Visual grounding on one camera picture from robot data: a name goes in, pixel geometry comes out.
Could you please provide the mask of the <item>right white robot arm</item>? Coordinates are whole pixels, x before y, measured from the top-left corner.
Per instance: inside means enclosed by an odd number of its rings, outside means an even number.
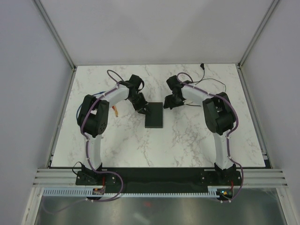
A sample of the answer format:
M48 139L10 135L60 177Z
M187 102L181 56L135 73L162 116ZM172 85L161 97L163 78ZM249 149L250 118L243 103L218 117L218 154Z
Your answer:
M216 150L214 179L225 185L236 172L236 165L230 155L229 135L238 126L236 111L228 96L221 92L212 94L191 84L168 84L172 94L165 97L164 108L173 109L192 101L202 106L205 124L213 134Z

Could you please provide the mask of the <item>black network switch box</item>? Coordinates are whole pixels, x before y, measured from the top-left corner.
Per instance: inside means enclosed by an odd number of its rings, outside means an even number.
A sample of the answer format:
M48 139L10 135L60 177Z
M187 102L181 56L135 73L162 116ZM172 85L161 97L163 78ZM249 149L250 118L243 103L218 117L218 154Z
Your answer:
M150 102L150 113L145 116L145 128L163 128L163 103Z

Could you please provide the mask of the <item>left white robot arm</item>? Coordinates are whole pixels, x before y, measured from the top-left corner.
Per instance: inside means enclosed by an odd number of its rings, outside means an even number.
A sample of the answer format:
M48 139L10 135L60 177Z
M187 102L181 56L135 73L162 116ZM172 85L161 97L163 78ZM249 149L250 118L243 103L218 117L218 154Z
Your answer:
M119 81L112 89L99 97L86 95L77 116L77 124L85 138L85 156L87 165L81 163L81 170L76 174L76 185L99 185L105 181L106 174L116 172L103 171L101 160L102 134L108 125L109 110L118 102L129 100L134 110L146 118L153 115L150 104L146 101L142 89L144 81L133 75L128 81Z

